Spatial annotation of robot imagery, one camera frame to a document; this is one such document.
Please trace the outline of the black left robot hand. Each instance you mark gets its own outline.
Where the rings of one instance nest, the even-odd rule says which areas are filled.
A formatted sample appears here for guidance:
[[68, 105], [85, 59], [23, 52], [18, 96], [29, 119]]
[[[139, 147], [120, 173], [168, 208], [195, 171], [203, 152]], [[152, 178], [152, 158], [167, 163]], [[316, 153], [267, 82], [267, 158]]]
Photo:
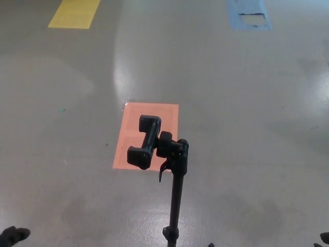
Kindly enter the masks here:
[[1, 247], [12, 247], [18, 242], [24, 241], [30, 236], [31, 231], [27, 228], [11, 226], [1, 233]]

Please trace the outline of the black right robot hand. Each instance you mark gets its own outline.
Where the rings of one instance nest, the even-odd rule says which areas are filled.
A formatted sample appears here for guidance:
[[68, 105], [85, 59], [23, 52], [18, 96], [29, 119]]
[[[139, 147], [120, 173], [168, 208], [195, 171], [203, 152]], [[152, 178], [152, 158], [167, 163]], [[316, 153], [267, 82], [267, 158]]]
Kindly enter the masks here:
[[[321, 233], [320, 238], [321, 238], [322, 242], [324, 244], [326, 244], [326, 246], [329, 245], [329, 232]], [[319, 244], [319, 243], [314, 243], [313, 246], [314, 247], [324, 247], [322, 244]]]

